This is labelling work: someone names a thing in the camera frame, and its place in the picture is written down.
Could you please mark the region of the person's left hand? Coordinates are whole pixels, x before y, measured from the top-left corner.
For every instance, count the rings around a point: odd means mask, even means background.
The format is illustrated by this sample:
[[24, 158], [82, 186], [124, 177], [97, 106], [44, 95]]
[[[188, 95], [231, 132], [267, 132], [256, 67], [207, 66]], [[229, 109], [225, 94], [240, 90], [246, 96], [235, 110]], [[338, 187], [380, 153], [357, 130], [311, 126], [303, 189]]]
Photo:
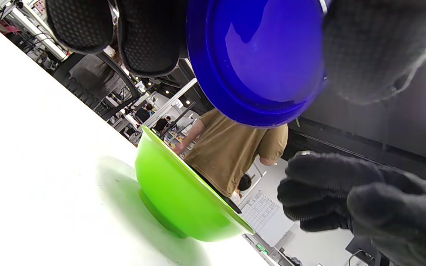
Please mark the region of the person's left hand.
[[[169, 74], [186, 57], [186, 0], [47, 0], [50, 29], [69, 49], [101, 52], [117, 38], [125, 67]], [[322, 23], [329, 86], [355, 104], [407, 89], [426, 61], [426, 0], [333, 0]]]

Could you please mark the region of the person's right hand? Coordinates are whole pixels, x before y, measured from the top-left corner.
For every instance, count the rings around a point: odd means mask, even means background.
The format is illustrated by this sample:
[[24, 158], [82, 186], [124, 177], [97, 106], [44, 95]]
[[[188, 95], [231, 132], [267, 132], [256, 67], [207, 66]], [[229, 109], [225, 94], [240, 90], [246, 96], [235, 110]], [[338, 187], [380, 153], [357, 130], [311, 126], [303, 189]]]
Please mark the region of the person's right hand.
[[426, 266], [426, 180], [340, 154], [303, 151], [277, 188], [307, 232], [349, 230], [399, 266]]

